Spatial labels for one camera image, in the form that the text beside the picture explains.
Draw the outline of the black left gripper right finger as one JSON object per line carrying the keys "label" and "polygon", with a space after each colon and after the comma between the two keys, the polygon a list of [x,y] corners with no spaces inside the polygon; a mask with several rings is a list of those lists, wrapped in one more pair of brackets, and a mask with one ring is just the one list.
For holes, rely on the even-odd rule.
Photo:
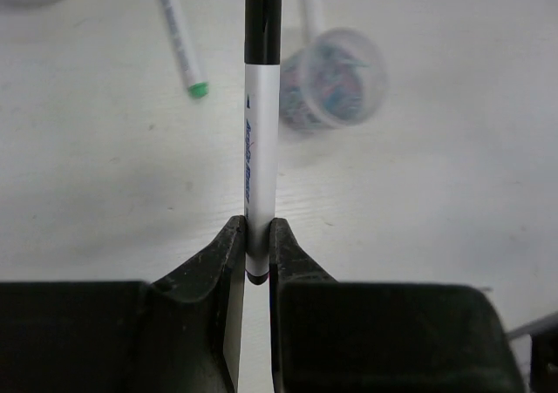
{"label": "black left gripper right finger", "polygon": [[269,302],[278,392],[521,392],[492,303],[463,285],[339,282],[272,222]]}

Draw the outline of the black capped white marker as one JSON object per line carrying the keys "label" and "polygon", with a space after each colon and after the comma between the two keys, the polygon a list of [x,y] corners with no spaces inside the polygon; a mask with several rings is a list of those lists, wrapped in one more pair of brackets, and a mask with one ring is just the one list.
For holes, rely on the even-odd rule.
{"label": "black capped white marker", "polygon": [[245,0],[244,215],[246,273],[269,274],[269,227],[276,214],[282,0]]}

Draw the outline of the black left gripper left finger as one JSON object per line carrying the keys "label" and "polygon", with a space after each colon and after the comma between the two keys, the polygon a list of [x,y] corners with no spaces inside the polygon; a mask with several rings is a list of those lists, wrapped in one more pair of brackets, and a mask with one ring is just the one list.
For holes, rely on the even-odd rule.
{"label": "black left gripper left finger", "polygon": [[3,283],[2,391],[237,391],[245,227],[152,283]]}

